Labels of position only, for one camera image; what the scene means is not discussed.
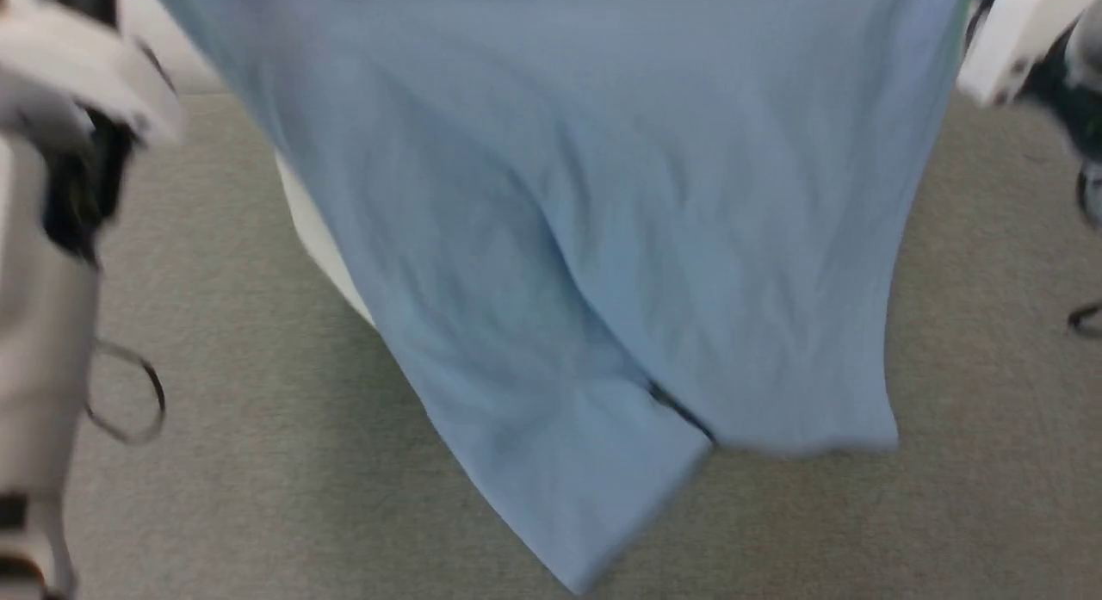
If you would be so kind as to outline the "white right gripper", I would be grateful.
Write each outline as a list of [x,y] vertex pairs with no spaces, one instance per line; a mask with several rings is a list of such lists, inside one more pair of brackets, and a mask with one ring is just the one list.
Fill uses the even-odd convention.
[[977,105],[1015,99],[1039,65],[1095,0],[991,0],[969,38],[957,88]]

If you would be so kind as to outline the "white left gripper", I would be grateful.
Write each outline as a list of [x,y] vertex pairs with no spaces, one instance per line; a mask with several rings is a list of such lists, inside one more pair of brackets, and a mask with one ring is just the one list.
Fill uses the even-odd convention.
[[57,3],[1,23],[3,66],[126,124],[143,144],[181,144],[184,114],[168,77],[133,40]]

